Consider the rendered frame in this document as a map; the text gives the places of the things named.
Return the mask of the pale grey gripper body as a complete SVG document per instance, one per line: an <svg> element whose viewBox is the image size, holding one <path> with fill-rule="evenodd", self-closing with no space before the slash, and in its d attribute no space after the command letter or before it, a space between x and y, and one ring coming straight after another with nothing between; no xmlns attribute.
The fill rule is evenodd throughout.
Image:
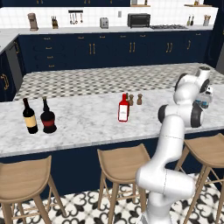
<svg viewBox="0 0 224 224"><path fill-rule="evenodd" d="M195 101L203 108L207 109L212 101L212 96L210 94L199 94Z"/></svg>

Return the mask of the wooden bar stool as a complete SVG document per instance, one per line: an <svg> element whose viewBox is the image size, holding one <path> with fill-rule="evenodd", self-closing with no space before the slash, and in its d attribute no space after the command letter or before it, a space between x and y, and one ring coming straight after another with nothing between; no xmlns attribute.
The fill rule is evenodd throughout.
<svg viewBox="0 0 224 224"><path fill-rule="evenodd" d="M106 190L106 197L110 202L108 212L108 224L112 224L116 202L118 200L140 197L141 210L146 208L146 193L136 183L137 169L151 160L145 146L140 143L138 146L118 148L113 150L97 150L101 166L100 191L98 208L101 208L103 190ZM119 185L132 184L131 195L118 198L121 195Z"/></svg>
<svg viewBox="0 0 224 224"><path fill-rule="evenodd" d="M215 136L186 139L184 144L185 147L183 149L182 156L177 162L175 170L181 170L183 172L181 165L186 160L188 153L191 153L197 159L197 161L202 164L202 168L196 182L196 193L185 217L184 224L188 222L188 219L193 211L198 197L200 196L200 192L203 186L220 183L221 193L215 221L215 224L218 224L221 215L221 209L224 204L224 176L223 178L218 178L214 168L224 169L224 136L219 133Z"/></svg>
<svg viewBox="0 0 224 224"><path fill-rule="evenodd" d="M45 224L52 224L48 216L51 204L45 206L40 198L46 186L49 186L49 194L53 194L62 214L66 216L51 175L51 163L51 156L12 164L0 163L0 205L5 224L13 224L15 219L21 219L26 224L26 217L35 215L40 215ZM37 213L24 214L22 203L27 200L34 200L36 206L32 210L38 210Z"/></svg>

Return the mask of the dark blue tall cupboard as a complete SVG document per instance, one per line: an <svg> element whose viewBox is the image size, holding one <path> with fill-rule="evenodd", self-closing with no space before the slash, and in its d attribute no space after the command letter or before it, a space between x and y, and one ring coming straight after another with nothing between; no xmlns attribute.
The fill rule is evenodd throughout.
<svg viewBox="0 0 224 224"><path fill-rule="evenodd" d="M224 0L204 0L204 4L218 8L205 57L205 62L216 68L224 43Z"/></svg>

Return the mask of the red bottle white label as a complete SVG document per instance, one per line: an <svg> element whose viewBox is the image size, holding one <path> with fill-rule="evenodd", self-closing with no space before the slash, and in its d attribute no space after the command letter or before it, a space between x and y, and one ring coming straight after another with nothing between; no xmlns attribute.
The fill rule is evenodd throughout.
<svg viewBox="0 0 224 224"><path fill-rule="evenodd" d="M126 100L126 94L122 95L122 100L119 102L118 109L118 121L119 122L127 122L129 116L129 102Z"/></svg>

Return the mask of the black hob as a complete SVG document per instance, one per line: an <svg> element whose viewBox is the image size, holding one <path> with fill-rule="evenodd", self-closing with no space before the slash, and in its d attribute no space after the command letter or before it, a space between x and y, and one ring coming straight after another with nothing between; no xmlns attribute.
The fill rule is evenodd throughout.
<svg viewBox="0 0 224 224"><path fill-rule="evenodd" d="M153 30L164 30L164 29L187 29L187 27L181 24L159 24L159 25L150 25L150 28Z"/></svg>

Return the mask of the black toaster oven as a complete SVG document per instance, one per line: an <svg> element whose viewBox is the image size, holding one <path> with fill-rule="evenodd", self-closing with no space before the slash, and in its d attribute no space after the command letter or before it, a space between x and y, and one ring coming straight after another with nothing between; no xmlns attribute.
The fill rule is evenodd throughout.
<svg viewBox="0 0 224 224"><path fill-rule="evenodd" d="M130 28L149 27L151 15L148 13L129 13L127 26Z"/></svg>

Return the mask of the dark blue base cupboards run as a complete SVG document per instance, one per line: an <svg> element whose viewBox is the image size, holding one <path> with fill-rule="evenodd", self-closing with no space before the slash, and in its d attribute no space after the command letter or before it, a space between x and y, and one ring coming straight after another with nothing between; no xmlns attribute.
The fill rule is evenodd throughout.
<svg viewBox="0 0 224 224"><path fill-rule="evenodd" d="M202 62L209 31L32 34L18 37L25 71Z"/></svg>

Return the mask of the silver toaster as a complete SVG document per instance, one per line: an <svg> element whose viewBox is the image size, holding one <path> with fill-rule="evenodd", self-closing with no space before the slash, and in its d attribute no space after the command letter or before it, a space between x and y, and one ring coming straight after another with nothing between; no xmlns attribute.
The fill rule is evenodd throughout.
<svg viewBox="0 0 224 224"><path fill-rule="evenodd" d="M109 19L107 17L101 17L100 18L100 27L102 29L108 29L109 28Z"/></svg>

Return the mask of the dark blue island base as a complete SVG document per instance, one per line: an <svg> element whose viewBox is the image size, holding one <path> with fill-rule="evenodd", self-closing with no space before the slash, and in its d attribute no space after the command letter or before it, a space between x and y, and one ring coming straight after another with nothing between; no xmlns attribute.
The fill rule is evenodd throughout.
<svg viewBox="0 0 224 224"><path fill-rule="evenodd" d="M210 137L218 133L224 135L224 129L211 130L185 134L186 139L196 137ZM0 152L0 163L15 163L25 160L42 159L52 155L52 178L57 187L59 195L69 193L81 193L93 191L100 188L101 167L99 164L97 149L112 150L116 148L126 148L137 146L143 143L150 157L155 153L158 144L158 138L149 138L138 141L103 144L82 148L55 150L49 152L31 153L18 156L6 157ZM194 158L191 153L188 154L185 162L182 164L183 170L187 173L200 173L202 165Z"/></svg>

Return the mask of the round dark bottle red label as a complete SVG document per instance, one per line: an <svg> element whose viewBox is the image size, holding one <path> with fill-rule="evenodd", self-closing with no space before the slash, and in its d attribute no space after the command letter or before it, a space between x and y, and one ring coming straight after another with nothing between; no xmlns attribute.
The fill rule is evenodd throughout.
<svg viewBox="0 0 224 224"><path fill-rule="evenodd" d="M43 97L43 113L40 116L40 119L44 125L43 131L47 134L53 133L57 127L54 123L55 121L55 114L49 109L47 105L46 97Z"/></svg>

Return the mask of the dark wine bottle yellow label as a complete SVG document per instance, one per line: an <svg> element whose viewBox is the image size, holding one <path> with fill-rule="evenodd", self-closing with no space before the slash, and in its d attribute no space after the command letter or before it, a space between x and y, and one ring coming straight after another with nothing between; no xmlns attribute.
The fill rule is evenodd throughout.
<svg viewBox="0 0 224 224"><path fill-rule="evenodd" d="M38 132L38 125L34 110L29 106L28 100L26 98L23 99L23 102L24 102L23 116L26 127L30 134L35 134Z"/></svg>

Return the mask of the brown coffee machine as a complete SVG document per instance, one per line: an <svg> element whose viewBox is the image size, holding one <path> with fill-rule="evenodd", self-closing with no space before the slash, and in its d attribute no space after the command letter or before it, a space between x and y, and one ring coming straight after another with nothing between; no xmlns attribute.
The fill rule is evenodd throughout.
<svg viewBox="0 0 224 224"><path fill-rule="evenodd" d="M28 19L29 19L29 22L30 22L30 30L32 32L37 31L39 28L38 28L38 24L37 24L36 15L34 13L29 13L28 14Z"/></svg>

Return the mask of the grey dishwasher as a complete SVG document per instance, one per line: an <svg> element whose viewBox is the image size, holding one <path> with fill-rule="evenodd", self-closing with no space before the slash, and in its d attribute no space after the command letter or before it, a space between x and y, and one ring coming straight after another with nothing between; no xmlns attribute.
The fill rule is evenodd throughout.
<svg viewBox="0 0 224 224"><path fill-rule="evenodd" d="M10 64L10 70L12 73L16 90L19 90L23 82L23 77L22 77L20 65L18 62L18 56L16 54L16 48L13 43L9 44L9 46L7 47L6 54Z"/></svg>

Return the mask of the dark blue side cupboards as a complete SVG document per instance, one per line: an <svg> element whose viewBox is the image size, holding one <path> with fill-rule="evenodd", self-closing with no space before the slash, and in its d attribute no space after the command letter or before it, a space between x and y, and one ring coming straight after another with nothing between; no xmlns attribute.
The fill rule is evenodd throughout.
<svg viewBox="0 0 224 224"><path fill-rule="evenodd" d="M15 38L10 42L13 43L16 48L16 54L20 65L22 77L25 76L25 64L23 62L22 51L18 38ZM18 90L16 90L15 83L12 77L10 64L7 59L6 48L0 53L0 102L11 102Z"/></svg>

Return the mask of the wooden wall shelf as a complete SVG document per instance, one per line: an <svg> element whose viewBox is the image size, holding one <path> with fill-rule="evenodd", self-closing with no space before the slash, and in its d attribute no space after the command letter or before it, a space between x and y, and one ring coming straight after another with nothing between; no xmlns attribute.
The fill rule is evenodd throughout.
<svg viewBox="0 0 224 224"><path fill-rule="evenodd" d="M149 0L130 0L130 7L151 7Z"/></svg>
<svg viewBox="0 0 224 224"><path fill-rule="evenodd" d="M194 0L193 3L184 4L186 7L213 7L211 4L200 3L200 0Z"/></svg>

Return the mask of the rail with hanging tools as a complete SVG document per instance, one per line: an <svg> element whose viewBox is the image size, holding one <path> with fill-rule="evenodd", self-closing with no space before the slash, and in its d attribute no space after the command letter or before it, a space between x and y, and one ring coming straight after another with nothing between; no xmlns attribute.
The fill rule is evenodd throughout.
<svg viewBox="0 0 224 224"><path fill-rule="evenodd" d="M83 23L83 10L69 10L69 22L71 25Z"/></svg>

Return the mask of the dark blue wall cupboards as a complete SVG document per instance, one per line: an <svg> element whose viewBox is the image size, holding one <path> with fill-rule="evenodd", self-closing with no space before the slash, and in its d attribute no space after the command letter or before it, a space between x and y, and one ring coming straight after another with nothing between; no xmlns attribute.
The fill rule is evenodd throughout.
<svg viewBox="0 0 224 224"><path fill-rule="evenodd" d="M130 0L0 0L0 7L130 7Z"/></svg>

